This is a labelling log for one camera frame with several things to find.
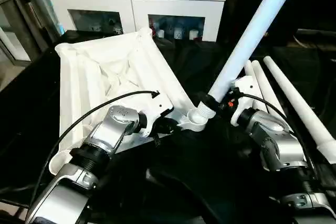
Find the item on cabinet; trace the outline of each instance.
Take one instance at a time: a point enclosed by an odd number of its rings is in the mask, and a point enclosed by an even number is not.
[[[159,38],[164,38],[164,30],[160,29],[158,32],[157,32],[157,36]]]
[[[122,27],[119,23],[116,23],[113,27],[113,32],[117,35],[122,35],[123,32],[122,32]]]
[[[174,39],[183,39],[183,28],[176,26],[174,29]]]
[[[190,30],[190,32],[189,32],[189,39],[190,40],[194,40],[196,38],[198,38],[198,30],[196,30],[196,29]]]

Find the white plastic tube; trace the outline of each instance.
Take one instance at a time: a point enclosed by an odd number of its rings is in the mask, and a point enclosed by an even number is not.
[[[282,114],[285,114],[259,61],[257,60],[252,61],[252,67],[253,67],[254,73],[256,74],[256,78],[259,83],[260,90],[261,90],[261,93],[263,94],[262,96],[264,97],[264,99],[268,101],[269,103],[273,104],[278,110],[280,110]],[[271,115],[282,120],[282,117],[277,112],[275,112],[273,109],[271,109],[269,106],[267,106],[267,109]]]
[[[317,149],[331,164],[336,164],[335,139],[272,58],[267,56],[264,62],[316,142]]]
[[[250,60],[248,60],[246,62],[245,66],[244,66],[244,71],[245,71],[245,74],[247,76],[252,76],[252,78],[253,78],[253,83],[254,83],[253,86],[254,86],[255,91],[256,91],[256,96],[263,99],[264,97],[261,93],[259,83],[257,81],[256,74],[254,73],[254,70],[253,70],[253,67],[252,67],[252,64],[251,64]],[[266,108],[266,105],[262,102],[257,101],[257,100],[253,101],[253,108],[268,112],[267,108]]]
[[[284,2],[285,0],[262,0],[252,20],[209,91],[209,95],[214,97],[218,102],[222,101],[230,88],[231,82],[238,77],[246,61],[250,58]],[[207,116],[208,118],[215,116],[215,112],[211,111],[203,103],[199,104],[198,110],[201,115]]]

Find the black cable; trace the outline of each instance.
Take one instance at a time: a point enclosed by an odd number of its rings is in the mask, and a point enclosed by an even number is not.
[[[22,186],[22,187],[6,186],[6,187],[3,187],[3,188],[0,188],[0,195],[18,193],[20,191],[30,190],[30,189],[33,189],[35,187],[35,185],[36,185],[36,183],[28,184],[28,185]]]
[[[314,163],[311,159],[308,148],[306,147],[306,145],[305,145],[304,141],[302,140],[302,137],[300,136],[300,134],[298,134],[298,132],[295,130],[295,127],[293,127],[293,125],[291,125],[288,122],[286,116],[280,110],[278,110],[273,104],[269,103],[268,101],[266,101],[262,98],[259,98],[255,95],[245,94],[245,93],[241,93],[241,92],[238,95],[241,96],[241,97],[249,97],[249,98],[252,98],[252,99],[257,100],[259,102],[262,102],[262,103],[266,104],[267,106],[269,106],[271,109],[273,109],[275,112],[277,112],[279,114],[279,116],[282,117],[282,119],[288,124],[288,126],[292,128],[293,131],[290,131],[289,133],[290,134],[293,133],[292,135],[294,135],[298,139],[299,143],[302,146],[302,150],[305,154],[306,161],[307,161],[307,164],[308,164],[309,168],[312,169],[312,171],[314,172],[314,175],[315,175],[316,179],[319,179],[318,172],[316,171],[315,165],[314,165]]]
[[[154,91],[135,91],[135,92],[130,92],[130,93],[127,93],[127,94],[123,94],[119,97],[116,97],[116,98],[113,98],[107,102],[104,102],[102,103],[101,105],[93,108],[92,110],[88,111],[87,113],[85,113],[84,115],[82,115],[77,121],[75,121],[70,127],[68,127],[64,132],[63,134],[59,137],[58,141],[54,144],[54,146],[52,147],[50,153],[48,154],[47,156],[47,159],[41,169],[41,172],[40,172],[40,175],[37,179],[37,182],[35,184],[35,187],[34,187],[34,191],[33,191],[33,195],[31,197],[31,201],[30,201],[30,204],[29,204],[29,208],[31,208],[32,204],[34,203],[34,200],[35,200],[35,197],[36,197],[36,194],[37,194],[37,190],[38,190],[38,187],[39,187],[39,184],[41,183],[41,180],[42,180],[42,177],[44,175],[44,172],[46,170],[46,167],[48,166],[48,163],[49,163],[49,160],[51,159],[53,153],[54,153],[54,150],[58,147],[59,143],[63,140],[63,138],[78,124],[80,123],[82,120],[84,120],[87,116],[89,116],[90,114],[92,114],[94,111],[112,103],[112,102],[115,102],[115,101],[118,101],[122,98],[125,98],[125,97],[129,97],[131,95],[134,95],[134,94],[151,94],[152,96],[156,96],[158,94],[158,92],[154,92]]]

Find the white plastic part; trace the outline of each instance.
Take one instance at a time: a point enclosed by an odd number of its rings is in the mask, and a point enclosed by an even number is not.
[[[231,82],[238,77],[246,61],[259,44],[284,2],[285,0],[262,0],[252,20],[209,91],[209,95],[214,97],[216,101],[222,101],[230,88]],[[202,104],[198,106],[198,109],[203,116],[206,114],[212,117],[214,116],[214,113],[204,113],[204,105]]]
[[[255,89],[253,87],[253,77],[252,76],[244,76],[241,77],[235,81],[232,82],[232,86],[234,88],[239,88],[239,91],[245,94],[251,94],[251,95],[256,95],[255,94]],[[249,97],[241,97],[238,99],[238,106],[231,117],[230,123],[233,126],[238,126],[237,120],[240,117],[241,113],[243,110],[251,108],[253,105],[253,99]]]
[[[273,104],[278,110],[280,110],[282,114],[285,114],[259,61],[257,60],[252,61],[252,67],[253,67],[253,71],[256,75],[256,78],[259,83],[259,87],[260,87],[261,93],[263,94],[262,96],[264,97],[264,99],[268,101],[269,103]],[[267,106],[267,109],[271,115],[282,120],[282,117],[276,111],[274,111],[268,106]]]
[[[147,127],[140,130],[141,137],[148,137],[152,132],[154,122],[158,119],[166,110],[173,110],[174,106],[165,93],[161,93],[151,101],[151,106],[142,110],[141,113],[146,115]]]
[[[245,66],[244,66],[244,70],[245,70],[246,75],[252,76],[252,78],[253,78],[253,87],[255,88],[255,95],[257,97],[263,99],[264,97],[261,93],[259,83],[257,81],[256,74],[254,73],[254,70],[253,70],[253,67],[252,67],[252,64],[251,64],[250,60],[248,60],[246,62]],[[258,109],[258,110],[262,110],[262,111],[265,111],[266,113],[268,113],[266,105],[264,103],[260,102],[260,101],[254,100],[253,101],[253,108]]]
[[[271,57],[265,57],[264,62],[316,142],[317,149],[329,163],[336,164],[335,139]]]
[[[152,90],[166,94],[174,105],[169,117],[187,124],[187,115],[196,107],[183,90],[176,76],[152,39],[152,30],[85,41],[59,44],[55,50],[61,58],[60,67],[60,134],[75,120],[94,107],[119,95]],[[150,94],[133,95],[111,105],[127,106],[137,111],[149,110],[153,105]],[[98,110],[79,123],[59,144],[58,152],[49,163],[56,174],[69,159],[68,151],[90,133],[106,115],[110,106]],[[204,128],[189,123],[188,129]],[[140,134],[125,136],[118,152],[151,141]]]

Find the black cloth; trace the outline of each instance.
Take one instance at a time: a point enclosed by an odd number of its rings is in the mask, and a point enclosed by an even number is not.
[[[61,42],[75,43],[103,34],[68,31]],[[207,92],[229,56],[212,42],[155,40],[195,105]],[[257,48],[252,59],[271,55],[335,136],[332,68],[335,53],[301,48]],[[59,135],[60,60],[50,48],[0,93],[2,148],[0,198],[26,206],[33,185]],[[289,120],[314,145],[281,90],[273,84]],[[214,118],[203,132],[183,131],[161,141],[122,152],[111,162],[92,199],[99,223],[286,223],[268,199],[256,146],[228,121]],[[51,180],[47,174],[44,183]]]

